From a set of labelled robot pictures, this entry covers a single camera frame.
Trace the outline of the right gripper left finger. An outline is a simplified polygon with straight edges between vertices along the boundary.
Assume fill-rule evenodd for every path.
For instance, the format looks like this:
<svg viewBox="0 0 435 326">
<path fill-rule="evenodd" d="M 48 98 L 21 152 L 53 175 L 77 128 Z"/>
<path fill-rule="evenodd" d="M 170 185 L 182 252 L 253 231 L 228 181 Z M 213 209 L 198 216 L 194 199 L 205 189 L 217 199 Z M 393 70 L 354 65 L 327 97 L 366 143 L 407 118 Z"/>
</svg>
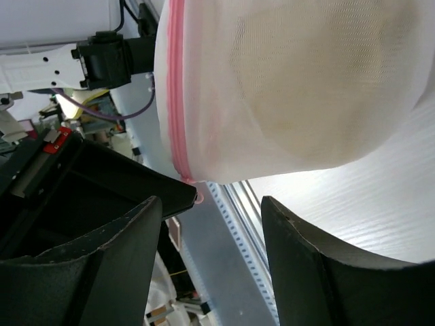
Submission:
<svg viewBox="0 0 435 326">
<path fill-rule="evenodd" d="M 1 261 L 1 324 L 142 325 L 161 218 L 152 196 L 36 257 Z"/>
</svg>

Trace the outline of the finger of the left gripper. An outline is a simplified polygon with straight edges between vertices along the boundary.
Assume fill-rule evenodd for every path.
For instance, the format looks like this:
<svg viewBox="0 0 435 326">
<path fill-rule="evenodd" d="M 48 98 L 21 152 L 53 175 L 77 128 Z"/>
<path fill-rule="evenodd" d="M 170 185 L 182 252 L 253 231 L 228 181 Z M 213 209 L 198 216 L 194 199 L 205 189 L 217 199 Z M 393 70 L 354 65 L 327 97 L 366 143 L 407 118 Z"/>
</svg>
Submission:
<svg viewBox="0 0 435 326">
<path fill-rule="evenodd" d="M 35 256 L 155 196 L 169 218 L 194 206 L 193 185 L 67 131 L 23 141 L 1 165 L 1 256 Z"/>
</svg>

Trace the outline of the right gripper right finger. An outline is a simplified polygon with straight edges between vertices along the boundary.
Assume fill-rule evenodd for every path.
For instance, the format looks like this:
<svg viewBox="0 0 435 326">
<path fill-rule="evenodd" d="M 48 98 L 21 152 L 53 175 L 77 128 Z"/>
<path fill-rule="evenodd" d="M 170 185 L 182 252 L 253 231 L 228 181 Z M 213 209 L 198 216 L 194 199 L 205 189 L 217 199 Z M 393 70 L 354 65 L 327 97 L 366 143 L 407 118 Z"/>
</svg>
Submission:
<svg viewBox="0 0 435 326">
<path fill-rule="evenodd" d="M 433 325 L 434 262 L 414 264 L 358 248 L 261 202 L 282 325 Z"/>
</svg>

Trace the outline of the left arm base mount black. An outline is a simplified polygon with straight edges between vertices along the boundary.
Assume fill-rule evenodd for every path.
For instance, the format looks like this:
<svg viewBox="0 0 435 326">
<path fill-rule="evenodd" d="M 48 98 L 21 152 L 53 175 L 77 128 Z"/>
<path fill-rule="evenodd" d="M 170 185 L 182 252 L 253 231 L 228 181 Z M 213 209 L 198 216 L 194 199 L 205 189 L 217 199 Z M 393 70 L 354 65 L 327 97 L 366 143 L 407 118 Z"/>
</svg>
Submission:
<svg viewBox="0 0 435 326">
<path fill-rule="evenodd" d="M 158 21 L 153 10 L 145 3 L 139 4 L 137 26 L 140 37 L 155 37 L 157 34 Z"/>
</svg>

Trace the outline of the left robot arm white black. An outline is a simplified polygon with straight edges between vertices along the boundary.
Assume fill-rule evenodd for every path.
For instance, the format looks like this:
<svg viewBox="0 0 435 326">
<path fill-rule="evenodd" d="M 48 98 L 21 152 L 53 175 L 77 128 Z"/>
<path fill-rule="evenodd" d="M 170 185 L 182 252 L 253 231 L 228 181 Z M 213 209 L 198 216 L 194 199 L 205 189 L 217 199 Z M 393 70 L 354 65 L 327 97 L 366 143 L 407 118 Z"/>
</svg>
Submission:
<svg viewBox="0 0 435 326">
<path fill-rule="evenodd" d="M 152 36 L 99 32 L 46 52 L 1 57 L 1 93 L 117 88 L 140 74 L 140 91 L 156 100 Z M 194 186 L 164 176 L 68 127 L 21 143 L 1 167 L 1 259 L 36 256 L 106 225 L 144 201 L 159 199 L 163 219 L 191 209 Z"/>
</svg>

